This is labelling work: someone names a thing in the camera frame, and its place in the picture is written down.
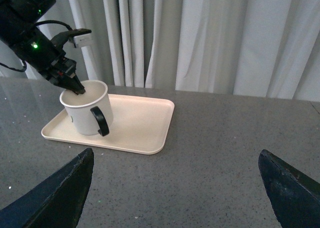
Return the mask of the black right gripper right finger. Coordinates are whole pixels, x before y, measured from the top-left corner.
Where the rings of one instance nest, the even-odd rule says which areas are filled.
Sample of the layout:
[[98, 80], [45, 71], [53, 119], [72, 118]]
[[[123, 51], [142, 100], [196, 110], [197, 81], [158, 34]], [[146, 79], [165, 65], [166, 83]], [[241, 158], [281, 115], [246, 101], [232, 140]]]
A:
[[320, 226], [320, 184], [268, 150], [258, 167], [273, 211], [282, 227]]

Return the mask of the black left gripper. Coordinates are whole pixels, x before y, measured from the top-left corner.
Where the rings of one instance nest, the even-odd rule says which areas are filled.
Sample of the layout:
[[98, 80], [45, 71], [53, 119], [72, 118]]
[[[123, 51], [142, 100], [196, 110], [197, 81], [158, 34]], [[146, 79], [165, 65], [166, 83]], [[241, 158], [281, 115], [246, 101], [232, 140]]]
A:
[[46, 80], [75, 94], [84, 94], [85, 87], [76, 75], [76, 61], [65, 57], [64, 44], [77, 35], [76, 30], [61, 32], [49, 40], [37, 27], [10, 37], [9, 47], [28, 62]]

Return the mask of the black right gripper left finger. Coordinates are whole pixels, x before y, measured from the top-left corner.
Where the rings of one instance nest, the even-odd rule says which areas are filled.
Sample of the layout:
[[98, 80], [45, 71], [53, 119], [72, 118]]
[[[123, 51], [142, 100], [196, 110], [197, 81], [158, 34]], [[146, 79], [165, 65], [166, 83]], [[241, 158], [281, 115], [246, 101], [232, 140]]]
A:
[[91, 186], [94, 153], [85, 149], [0, 211], [1, 227], [76, 227]]

